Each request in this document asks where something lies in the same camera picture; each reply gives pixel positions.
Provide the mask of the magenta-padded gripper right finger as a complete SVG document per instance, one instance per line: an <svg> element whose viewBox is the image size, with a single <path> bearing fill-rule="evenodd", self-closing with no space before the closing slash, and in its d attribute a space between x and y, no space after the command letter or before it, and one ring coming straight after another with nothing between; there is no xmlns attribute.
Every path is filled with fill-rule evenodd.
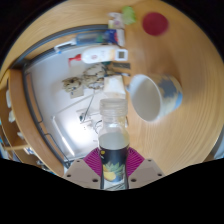
<svg viewBox="0 0 224 224"><path fill-rule="evenodd" d="M153 159L145 159L135 149L128 149L126 159L126 186L128 189L146 186L163 177L164 173Z"/></svg>

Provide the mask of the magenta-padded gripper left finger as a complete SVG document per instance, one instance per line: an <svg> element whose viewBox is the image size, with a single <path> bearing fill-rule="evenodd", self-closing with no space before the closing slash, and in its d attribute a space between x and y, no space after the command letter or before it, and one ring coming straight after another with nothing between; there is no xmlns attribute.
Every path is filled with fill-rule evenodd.
<svg viewBox="0 0 224 224"><path fill-rule="evenodd" d="M84 188L100 189L102 163L99 149L95 148L83 159L76 159L64 174L64 178Z"/></svg>

